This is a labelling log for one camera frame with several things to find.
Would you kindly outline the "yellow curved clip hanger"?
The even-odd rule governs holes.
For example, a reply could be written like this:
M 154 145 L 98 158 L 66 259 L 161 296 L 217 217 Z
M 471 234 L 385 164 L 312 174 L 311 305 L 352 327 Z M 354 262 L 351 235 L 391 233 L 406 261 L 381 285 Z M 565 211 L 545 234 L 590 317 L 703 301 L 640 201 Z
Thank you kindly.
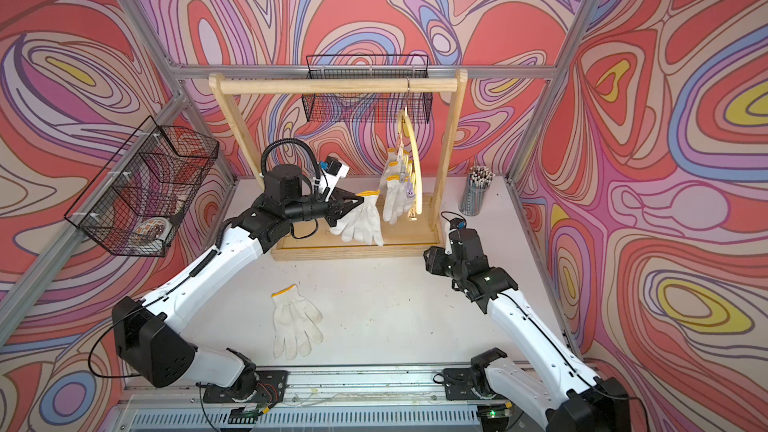
M 408 219 L 415 221 L 423 212 L 423 178 L 418 144 L 413 122 L 409 116 L 410 80 L 407 79 L 407 90 L 403 105 L 398 113 L 396 121 L 396 133 L 398 137 L 398 153 L 408 158 L 408 164 L 401 172 L 401 180 L 407 180 L 414 202 L 408 210 Z

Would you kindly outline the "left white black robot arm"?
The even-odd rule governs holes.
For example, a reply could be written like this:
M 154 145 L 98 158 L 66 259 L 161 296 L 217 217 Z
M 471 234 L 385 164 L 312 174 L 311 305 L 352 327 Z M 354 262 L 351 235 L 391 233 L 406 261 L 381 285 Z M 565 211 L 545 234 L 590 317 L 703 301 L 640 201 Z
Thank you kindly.
M 327 158 L 319 177 L 282 164 L 264 173 L 264 191 L 253 204 L 224 223 L 213 246 L 173 279 L 140 300 L 121 299 L 112 309 L 118 356 L 156 388 L 180 380 L 221 388 L 244 402 L 257 390 L 255 364 L 228 348 L 207 349 L 187 341 L 184 329 L 227 281 L 265 255 L 298 222 L 334 225 L 361 205 L 337 183 L 346 164 Z

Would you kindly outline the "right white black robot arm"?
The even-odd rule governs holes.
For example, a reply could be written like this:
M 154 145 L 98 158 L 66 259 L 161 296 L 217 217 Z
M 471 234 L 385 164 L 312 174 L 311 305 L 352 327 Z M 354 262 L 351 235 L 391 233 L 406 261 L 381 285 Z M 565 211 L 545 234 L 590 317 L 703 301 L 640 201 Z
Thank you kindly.
M 425 269 L 448 277 L 506 333 L 533 367 L 521 370 L 499 349 L 473 359 L 475 388 L 500 395 L 545 431 L 629 431 L 630 395 L 616 379 L 602 379 L 540 319 L 513 278 L 492 267 L 476 230 L 452 226 L 446 244 L 424 253 Z

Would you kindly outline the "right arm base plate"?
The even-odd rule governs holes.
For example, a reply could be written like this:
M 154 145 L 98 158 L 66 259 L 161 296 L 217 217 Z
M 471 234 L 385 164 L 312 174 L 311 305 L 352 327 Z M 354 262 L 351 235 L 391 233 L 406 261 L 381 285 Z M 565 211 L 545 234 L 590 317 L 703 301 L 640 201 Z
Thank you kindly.
M 442 386 L 448 401 L 511 400 L 516 402 L 525 392 L 519 370 L 491 364 L 486 368 L 445 368 L 433 375 L 435 384 Z

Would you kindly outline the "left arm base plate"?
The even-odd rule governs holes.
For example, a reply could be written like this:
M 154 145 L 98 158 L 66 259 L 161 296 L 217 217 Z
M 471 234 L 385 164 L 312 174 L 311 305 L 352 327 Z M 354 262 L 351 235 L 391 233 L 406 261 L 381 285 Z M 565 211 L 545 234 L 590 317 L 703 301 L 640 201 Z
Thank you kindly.
M 231 387 L 204 386 L 205 404 L 258 404 L 274 406 L 283 401 L 287 370 L 245 370 Z

